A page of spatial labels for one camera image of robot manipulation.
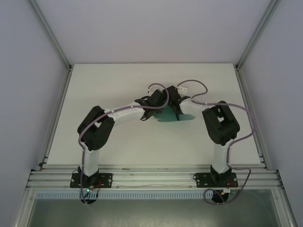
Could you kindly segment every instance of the black mounting bracket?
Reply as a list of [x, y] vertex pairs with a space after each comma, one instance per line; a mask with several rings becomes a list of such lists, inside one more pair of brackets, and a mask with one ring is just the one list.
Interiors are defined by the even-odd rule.
[[175, 86], [170, 86], [166, 88], [169, 93], [169, 104], [168, 107], [175, 113], [177, 120], [179, 121], [179, 115], [183, 114], [180, 108], [180, 104], [185, 100], [190, 98], [189, 96], [181, 97], [178, 89]]
[[[71, 188], [80, 188], [80, 177], [81, 170], [78, 167], [78, 172], [71, 175]], [[112, 182], [113, 174], [99, 173], [99, 171], [90, 177], [83, 175], [82, 179], [83, 188], [89, 188], [90, 186], [94, 186], [95, 188], [111, 188]]]
[[[151, 96], [144, 96], [142, 98], [136, 99], [135, 102], [139, 103], [142, 106], [162, 106], [165, 103], [166, 95], [160, 90], [155, 90]], [[162, 109], [147, 109], [143, 108], [144, 114], [141, 118], [142, 121], [148, 120], [150, 117], [156, 114], [161, 114]]]
[[212, 173], [196, 173], [193, 178], [197, 188], [236, 188], [239, 186], [235, 173], [230, 173], [217, 182], [214, 181]]

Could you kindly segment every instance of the purple cable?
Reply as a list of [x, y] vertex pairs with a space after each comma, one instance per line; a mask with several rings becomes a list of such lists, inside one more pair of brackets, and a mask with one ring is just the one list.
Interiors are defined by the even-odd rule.
[[169, 101], [169, 93], [167, 91], [167, 89], [162, 85], [162, 84], [158, 84], [158, 83], [153, 83], [153, 84], [150, 84], [148, 86], [148, 89], [153, 86], [153, 85], [159, 85], [161, 86], [162, 88], [164, 88], [164, 90], [166, 91], [166, 94], [167, 94], [167, 99], [165, 101], [165, 103], [162, 105], [162, 106], [157, 106], [157, 107], [152, 107], [152, 106], [143, 106], [143, 105], [133, 105], [133, 106], [125, 106], [125, 107], [121, 107], [121, 108], [118, 108], [116, 109], [114, 112], [110, 111], [110, 112], [107, 112], [103, 115], [101, 115], [100, 117], [96, 118], [94, 121], [92, 121], [80, 134], [79, 136], [79, 139], [78, 139], [78, 143], [80, 145], [80, 147], [82, 148], [82, 171], [81, 171], [81, 175], [80, 175], [80, 191], [81, 191], [81, 195], [82, 195], [82, 198], [83, 198], [83, 201], [84, 203], [86, 204], [86, 200], [85, 200], [85, 197], [84, 197], [84, 193], [83, 193], [83, 172], [84, 172], [84, 161], [85, 161], [85, 147], [83, 146], [83, 144], [81, 143], [81, 139], [82, 139], [82, 136], [84, 135], [84, 133], [86, 133], [86, 131], [92, 126], [94, 125], [97, 121], [99, 121], [101, 118], [109, 115], [109, 114], [112, 114], [112, 113], [115, 113], [115, 112], [119, 112], [119, 111], [122, 111], [122, 110], [126, 110], [126, 109], [132, 109], [132, 108], [146, 108], [146, 109], [162, 109], [164, 107], [166, 107], [168, 101]]
[[177, 87], [179, 87], [181, 84], [184, 84], [184, 83], [186, 83], [186, 82], [197, 82], [197, 83], [201, 84], [201, 85], [205, 88], [205, 92], [196, 94], [195, 96], [205, 95], [205, 94], [208, 92], [207, 86], [206, 86], [204, 83], [202, 83], [201, 81], [196, 80], [196, 79], [184, 80], [184, 81], [182, 81], [181, 83], [179, 83], [179, 84], [177, 85]]
[[[194, 95], [194, 96], [191, 97], [191, 101], [192, 101], [193, 103], [198, 104], [198, 105], [221, 105], [221, 106], [233, 106], [233, 107], [237, 107], [237, 108], [239, 108], [239, 109], [241, 109], [241, 110], [244, 110], [244, 111], [251, 117], [251, 119], [252, 119], [253, 128], [252, 128], [251, 133], [248, 134], [248, 135], [246, 135], [246, 136], [244, 136], [244, 137], [242, 137], [242, 138], [240, 138], [240, 139], [237, 139], [237, 140], [234, 140], [233, 142], [231, 142], [231, 143], [229, 144], [228, 148], [227, 148], [227, 156], [226, 156], [226, 163], [227, 163], [227, 166], [228, 166], [230, 169], [234, 169], [234, 170], [249, 170], [249, 173], [248, 173], [248, 175], [247, 175], [247, 177], [246, 177], [246, 179], [245, 179], [245, 181], [244, 181], [244, 184], [242, 185], [242, 187], [240, 188], [240, 190], [238, 191], [238, 193], [236, 194], [236, 196], [233, 197], [231, 200], [229, 200], [229, 201], [227, 201], [227, 202], [224, 202], [224, 199], [223, 199], [222, 195], [221, 195], [218, 191], [216, 191], [216, 190], [213, 190], [213, 189], [208, 188], [208, 189], [206, 189], [206, 190], [204, 191], [204, 194], [203, 194], [203, 198], [204, 198], [205, 202], [207, 202], [208, 204], [212, 204], [212, 205], [215, 205], [215, 204], [217, 204], [217, 205], [218, 205], [218, 204], [224, 205], [224, 204], [231, 203], [231, 202], [235, 201], [235, 200], [240, 196], [240, 194], [242, 193], [242, 191], [243, 191], [243, 189], [244, 189], [244, 187], [245, 187], [245, 185], [246, 185], [246, 183], [247, 183], [247, 181], [248, 181], [248, 179], [249, 179], [249, 177], [250, 177], [250, 174], [251, 174], [251, 169], [248, 168], [248, 167], [247, 167], [247, 168], [245, 168], [245, 167], [242, 167], [242, 168], [241, 168], [241, 167], [232, 167], [232, 166], [230, 165], [229, 161], [230, 161], [231, 146], [232, 146], [233, 144], [237, 143], [237, 142], [240, 142], [240, 141], [242, 141], [242, 140], [245, 140], [245, 139], [249, 138], [250, 136], [252, 136], [252, 135], [255, 133], [255, 131], [256, 131], [256, 126], [257, 126], [257, 124], [256, 124], [256, 123], [257, 123], [257, 122], [256, 122], [256, 119], [255, 119], [255, 117], [253, 116], [253, 114], [252, 114], [248, 109], [246, 109], [246, 108], [244, 108], [244, 107], [242, 107], [242, 106], [240, 106], [240, 105], [231, 104], [231, 103], [201, 103], [201, 102], [195, 101], [195, 100], [194, 100], [195, 97], [206, 94], [206, 93], [208, 92], [208, 89], [207, 89], [207, 87], [206, 87], [205, 84], [203, 84], [202, 82], [200, 82], [200, 81], [198, 81], [198, 80], [194, 80], [194, 79], [193, 79], [193, 80], [191, 80], [191, 79], [185, 80], [185, 81], [179, 83], [178, 86], [181, 85], [181, 84], [183, 84], [183, 83], [185, 83], [185, 82], [188, 82], [188, 81], [195, 81], [195, 82], [198, 82], [199, 84], [202, 84], [202, 85], [206, 88], [206, 92], [200, 93], [200, 94], [196, 94], [196, 95]], [[211, 202], [209, 202], [208, 200], [206, 200], [206, 193], [207, 193], [208, 191], [213, 191], [213, 192], [215, 192], [216, 194], [218, 194], [218, 195], [220, 196], [220, 198], [222, 199], [223, 203], [211, 203]]]

